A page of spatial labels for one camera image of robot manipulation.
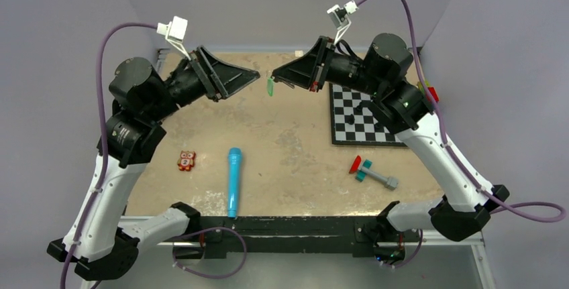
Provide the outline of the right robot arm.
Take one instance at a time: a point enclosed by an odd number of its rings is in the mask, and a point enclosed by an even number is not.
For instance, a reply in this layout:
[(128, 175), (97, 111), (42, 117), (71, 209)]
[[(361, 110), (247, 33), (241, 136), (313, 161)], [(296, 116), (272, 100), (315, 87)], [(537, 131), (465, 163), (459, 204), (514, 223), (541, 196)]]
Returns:
[(408, 82), (413, 55), (394, 34), (378, 34), (363, 58), (335, 51), (333, 40), (321, 36), (310, 51), (272, 71), (276, 82), (319, 91), (325, 82), (369, 96), (363, 107), (422, 161), (443, 190), (431, 201), (394, 201), (377, 217), (376, 230), (392, 240), (410, 229), (435, 230), (452, 241), (461, 241), (489, 222), (498, 202), (509, 191), (493, 185), (474, 171), (440, 128), (440, 119), (427, 95)]

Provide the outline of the green key tag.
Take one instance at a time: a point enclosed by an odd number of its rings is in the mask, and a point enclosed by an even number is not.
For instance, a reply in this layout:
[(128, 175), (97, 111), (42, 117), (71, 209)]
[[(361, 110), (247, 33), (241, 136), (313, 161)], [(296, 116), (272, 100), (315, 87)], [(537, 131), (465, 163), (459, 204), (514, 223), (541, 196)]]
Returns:
[(266, 91), (270, 97), (274, 95), (274, 80), (272, 78), (267, 79)]

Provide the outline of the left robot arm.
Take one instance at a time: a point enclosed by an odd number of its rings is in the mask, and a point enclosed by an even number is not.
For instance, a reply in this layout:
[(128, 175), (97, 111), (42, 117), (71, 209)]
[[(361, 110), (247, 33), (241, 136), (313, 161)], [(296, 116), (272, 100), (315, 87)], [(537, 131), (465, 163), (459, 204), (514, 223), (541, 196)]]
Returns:
[(113, 113), (103, 124), (95, 171), (70, 231), (51, 241), (47, 252), (74, 265), (86, 281), (124, 276), (138, 256), (169, 239), (192, 241), (201, 215), (177, 202), (163, 213), (129, 227), (119, 222), (130, 194), (166, 135), (163, 121), (201, 97), (218, 102), (260, 78), (257, 70), (229, 64), (199, 46), (161, 78), (151, 62), (124, 60), (109, 84)]

